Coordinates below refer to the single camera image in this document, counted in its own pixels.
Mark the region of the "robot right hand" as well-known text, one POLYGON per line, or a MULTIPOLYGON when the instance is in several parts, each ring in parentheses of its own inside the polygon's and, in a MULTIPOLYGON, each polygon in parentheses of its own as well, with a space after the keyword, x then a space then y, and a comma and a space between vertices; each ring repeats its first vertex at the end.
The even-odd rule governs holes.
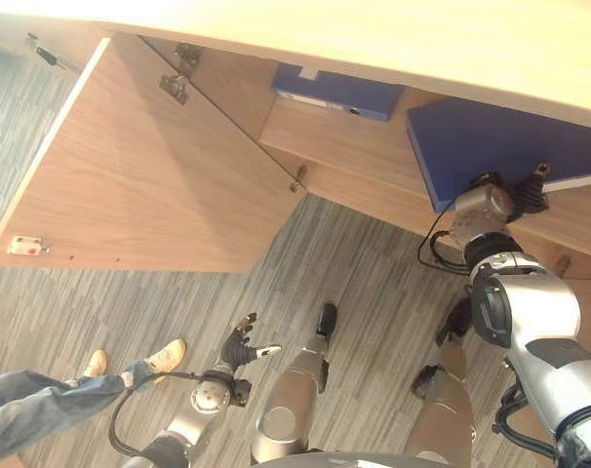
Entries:
POLYGON ((549 209, 549 202, 543 192, 545 179, 550 172, 546 163, 539 164, 531 175, 514 186, 515 215, 539 214, 549 209))

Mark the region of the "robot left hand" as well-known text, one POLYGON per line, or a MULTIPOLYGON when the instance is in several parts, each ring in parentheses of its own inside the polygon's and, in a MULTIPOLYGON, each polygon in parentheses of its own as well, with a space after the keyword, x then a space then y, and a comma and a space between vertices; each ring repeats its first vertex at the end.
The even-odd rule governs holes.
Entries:
POLYGON ((231 334, 223 342, 218 356, 218 362, 228 366, 232 372, 247 364, 279 354, 282 346, 279 344, 266 344, 251 346, 249 344, 249 332, 256 322, 257 313, 246 315, 233 329, 231 334))

